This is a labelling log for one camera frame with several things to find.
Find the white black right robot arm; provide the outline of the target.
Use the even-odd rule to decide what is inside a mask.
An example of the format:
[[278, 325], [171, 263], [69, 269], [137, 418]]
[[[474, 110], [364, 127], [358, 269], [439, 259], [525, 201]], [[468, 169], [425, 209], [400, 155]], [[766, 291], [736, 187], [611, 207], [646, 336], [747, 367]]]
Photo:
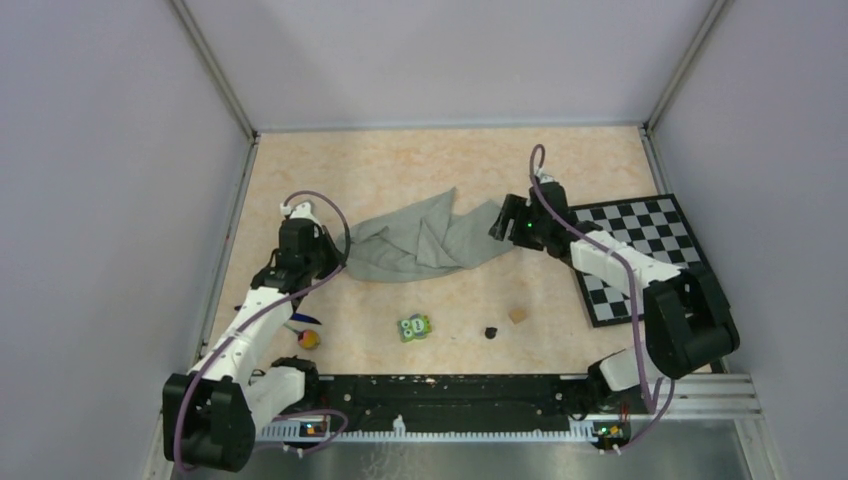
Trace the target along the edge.
[[576, 272], [595, 327], [643, 328], [633, 346], [594, 362], [570, 393], [575, 411], [612, 412], [627, 390], [678, 380], [736, 351], [729, 301], [672, 195], [568, 205], [557, 183], [508, 194], [492, 238], [544, 251]]

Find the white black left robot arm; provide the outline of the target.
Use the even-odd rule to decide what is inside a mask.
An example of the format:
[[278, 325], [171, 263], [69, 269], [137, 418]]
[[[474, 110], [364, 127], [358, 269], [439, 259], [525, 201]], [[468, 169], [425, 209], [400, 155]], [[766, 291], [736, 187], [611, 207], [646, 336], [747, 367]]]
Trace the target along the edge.
[[257, 432], [287, 407], [308, 413], [320, 386], [305, 369], [271, 367], [252, 377], [278, 330], [302, 299], [341, 270], [342, 256], [327, 228], [311, 213], [282, 220], [278, 246], [252, 278], [235, 318], [206, 356], [175, 373], [162, 390], [163, 446], [178, 468], [240, 471]]

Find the grey-green cloth napkin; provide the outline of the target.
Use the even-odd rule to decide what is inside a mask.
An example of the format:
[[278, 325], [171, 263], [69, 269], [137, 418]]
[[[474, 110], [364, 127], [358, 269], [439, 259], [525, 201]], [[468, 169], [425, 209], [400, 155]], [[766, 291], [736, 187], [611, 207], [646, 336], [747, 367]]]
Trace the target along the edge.
[[489, 235], [499, 205], [486, 200], [457, 214], [456, 194], [452, 188], [352, 226], [348, 275], [363, 282], [424, 281], [478, 268], [512, 251], [512, 244]]

